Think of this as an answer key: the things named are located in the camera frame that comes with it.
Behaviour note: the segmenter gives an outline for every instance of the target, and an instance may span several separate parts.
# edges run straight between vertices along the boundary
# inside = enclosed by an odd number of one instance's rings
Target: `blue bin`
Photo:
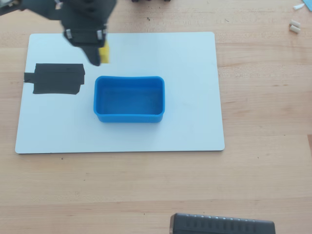
[[[165,112],[161,77],[99,77],[94,112],[106,123],[158,123]]]

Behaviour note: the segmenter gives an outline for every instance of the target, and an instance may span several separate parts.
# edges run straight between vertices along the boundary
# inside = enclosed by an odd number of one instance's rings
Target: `yellow object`
[[[101,57],[101,63],[109,63],[109,45],[107,41],[104,47],[99,48],[99,55]]]

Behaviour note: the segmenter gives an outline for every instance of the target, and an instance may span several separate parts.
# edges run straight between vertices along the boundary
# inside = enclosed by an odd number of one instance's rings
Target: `wooden table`
[[[0,233],[168,234],[183,212],[310,234],[312,13],[299,3],[119,0],[110,32],[215,33],[226,141],[215,153],[17,155],[29,35],[62,28],[28,11],[0,17]]]

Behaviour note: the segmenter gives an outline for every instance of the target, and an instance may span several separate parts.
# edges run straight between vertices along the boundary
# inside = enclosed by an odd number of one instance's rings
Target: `white board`
[[[16,152],[220,151],[224,149],[213,33],[109,34],[110,63],[92,66],[61,34],[32,34],[26,72],[36,63],[83,63],[77,95],[33,94],[24,83]],[[160,123],[102,123],[93,112],[99,76],[160,76]]]

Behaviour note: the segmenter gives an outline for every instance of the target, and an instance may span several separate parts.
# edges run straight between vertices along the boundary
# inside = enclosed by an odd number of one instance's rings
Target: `black device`
[[[170,234],[275,234],[275,225],[245,218],[174,214]]]
[[[117,0],[0,0],[0,16],[29,9],[49,20],[60,20],[64,36],[80,47],[88,60],[101,64],[99,48],[105,44],[107,20]]]

